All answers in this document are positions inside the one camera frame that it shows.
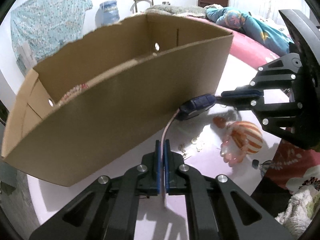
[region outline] open cardboard box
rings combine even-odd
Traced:
[[[186,100],[214,93],[232,37],[143,14],[67,44],[28,72],[5,129],[4,161],[62,186],[86,178],[162,129]],[[55,105],[83,83],[89,89]]]

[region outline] white table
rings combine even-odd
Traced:
[[[238,86],[247,85],[255,74],[256,70],[229,55],[216,95],[220,95],[225,90],[234,90]],[[288,97],[280,90],[265,91],[266,103],[288,101]],[[175,121],[167,133],[167,138],[170,139],[173,151],[180,152],[178,146],[181,143],[186,144],[188,151],[194,150],[196,154],[188,158],[186,163],[196,167],[203,175],[215,177],[218,174],[226,174],[250,195],[261,180],[260,171],[251,167],[252,158],[262,162],[272,159],[280,138],[263,131],[264,144],[262,149],[253,157],[247,156],[242,163],[230,168],[219,155],[218,148],[221,144],[219,131],[215,129],[213,132],[214,129],[210,125],[213,114],[227,109],[215,105],[198,117],[184,122]],[[253,122],[261,129],[258,120],[251,111],[242,111],[240,114],[243,120]],[[198,153],[195,148],[192,148],[194,146],[191,145],[191,139],[196,138],[200,133],[200,138],[205,140],[205,145]],[[108,175],[111,178],[122,176],[129,168],[140,164],[144,154],[155,150],[155,141],[161,138],[161,134],[162,130],[69,188],[28,176],[30,195],[40,224],[52,217],[99,176]],[[166,209],[162,205],[161,197],[140,200],[134,239],[187,239],[188,225],[184,196],[167,196],[166,199]]]

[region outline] hole in cardboard box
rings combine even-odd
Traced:
[[[155,43],[155,49],[156,49],[156,51],[159,51],[160,47],[159,47],[158,43]]]
[[[48,101],[49,101],[49,105],[53,107],[54,106],[53,101],[50,98],[48,99]]]

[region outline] gray floor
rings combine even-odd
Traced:
[[[39,221],[33,208],[28,188],[27,176],[17,171],[17,187],[2,189],[1,206],[7,218],[23,239],[29,239],[31,233],[39,227]]]

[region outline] blue container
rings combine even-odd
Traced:
[[[111,0],[100,4],[100,11],[102,12],[102,25],[109,25],[120,20],[117,1]]]

